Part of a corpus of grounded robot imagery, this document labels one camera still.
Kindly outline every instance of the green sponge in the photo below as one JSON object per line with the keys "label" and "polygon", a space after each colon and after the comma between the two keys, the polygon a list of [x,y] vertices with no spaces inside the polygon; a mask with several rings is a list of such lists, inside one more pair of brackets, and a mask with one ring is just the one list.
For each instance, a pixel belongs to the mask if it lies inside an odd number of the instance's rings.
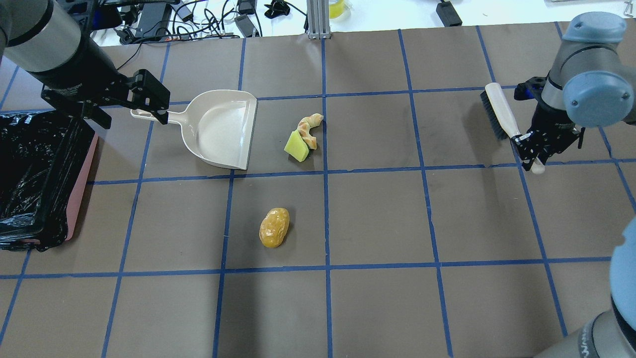
{"label": "green sponge", "polygon": [[298,131],[293,131],[285,144],[285,152],[289,153],[297,161],[302,162],[307,158],[309,154],[309,147]]}

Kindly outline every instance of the dustpan handle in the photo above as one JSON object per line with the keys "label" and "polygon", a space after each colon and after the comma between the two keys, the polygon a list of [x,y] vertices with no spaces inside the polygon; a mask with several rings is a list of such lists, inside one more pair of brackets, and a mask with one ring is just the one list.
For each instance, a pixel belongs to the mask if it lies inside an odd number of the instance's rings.
{"label": "dustpan handle", "polygon": [[[154,120],[158,122],[155,117],[153,117],[150,112],[142,111],[142,110],[130,110],[130,115],[134,118],[146,119],[146,120]],[[184,122],[185,116],[183,113],[168,111],[168,123],[172,124],[181,124]]]}

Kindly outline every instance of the dustpan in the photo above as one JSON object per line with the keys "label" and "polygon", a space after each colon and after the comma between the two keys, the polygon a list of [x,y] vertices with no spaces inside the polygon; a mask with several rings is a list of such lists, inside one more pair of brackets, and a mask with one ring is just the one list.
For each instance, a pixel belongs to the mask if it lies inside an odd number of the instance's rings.
{"label": "dustpan", "polygon": [[[181,126],[183,143],[202,161],[246,170],[256,106],[256,98],[248,92],[210,90],[195,97],[183,112],[168,111],[168,123]],[[156,120],[146,111],[131,110],[130,114]]]}

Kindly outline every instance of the plastic croissant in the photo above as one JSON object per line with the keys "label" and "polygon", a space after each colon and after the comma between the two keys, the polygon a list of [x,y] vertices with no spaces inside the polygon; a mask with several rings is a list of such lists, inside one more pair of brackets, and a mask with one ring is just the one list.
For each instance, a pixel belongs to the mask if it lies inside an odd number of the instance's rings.
{"label": "plastic croissant", "polygon": [[303,138],[303,141],[307,144],[309,149],[316,149],[316,137],[309,134],[309,129],[317,127],[322,122],[324,118],[323,115],[319,113],[314,113],[309,117],[305,117],[298,122],[298,132],[300,136]]}

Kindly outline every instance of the brush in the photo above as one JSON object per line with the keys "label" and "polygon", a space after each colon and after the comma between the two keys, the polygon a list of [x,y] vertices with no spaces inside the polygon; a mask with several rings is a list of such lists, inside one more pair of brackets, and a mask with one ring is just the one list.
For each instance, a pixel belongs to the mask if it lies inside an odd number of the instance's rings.
{"label": "brush", "polygon": [[[486,85],[485,91],[481,93],[481,102],[498,140],[521,135],[515,115],[508,105],[504,91],[497,82]],[[546,167],[539,158],[535,158],[531,170],[535,174],[541,174],[546,171]]]}

